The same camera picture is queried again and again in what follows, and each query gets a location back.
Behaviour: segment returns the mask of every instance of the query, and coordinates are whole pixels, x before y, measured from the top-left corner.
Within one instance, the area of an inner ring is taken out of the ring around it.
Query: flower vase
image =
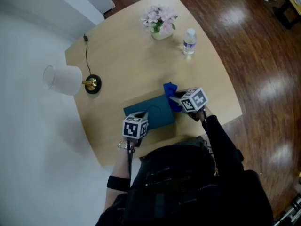
[[[169,36],[171,36],[173,34],[173,29],[169,32],[169,33],[163,33],[163,34],[160,34],[159,32],[151,32],[151,35],[154,39],[156,40],[163,40],[163,39],[166,39],[168,38]]]

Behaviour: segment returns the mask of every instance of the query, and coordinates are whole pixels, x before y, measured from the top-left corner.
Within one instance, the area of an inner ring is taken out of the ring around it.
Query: bottle cap
[[[194,34],[195,34],[196,32],[194,31],[194,29],[189,28],[189,29],[187,30],[187,33],[188,33],[190,36],[194,36]]]

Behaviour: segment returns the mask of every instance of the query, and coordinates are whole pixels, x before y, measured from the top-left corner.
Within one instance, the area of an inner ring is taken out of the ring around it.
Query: water bottle
[[[197,43],[197,36],[194,29],[190,28],[184,37],[184,48],[183,53],[186,55],[191,55],[194,52],[194,47]]]

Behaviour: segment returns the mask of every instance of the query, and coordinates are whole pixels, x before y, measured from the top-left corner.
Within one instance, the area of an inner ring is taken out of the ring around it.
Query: blue cloth
[[[172,108],[172,110],[175,112],[182,111],[181,106],[179,106],[176,102],[169,99],[170,96],[176,97],[175,92],[177,91],[178,86],[173,84],[172,82],[169,82],[167,84],[163,84],[163,88],[164,88],[165,95],[168,99],[169,105]]]

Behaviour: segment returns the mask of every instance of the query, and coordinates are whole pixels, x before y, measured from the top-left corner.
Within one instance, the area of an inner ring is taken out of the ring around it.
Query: white lamp shade
[[[43,83],[47,89],[69,96],[78,93],[81,82],[81,71],[75,66],[54,68],[48,65],[43,73]]]

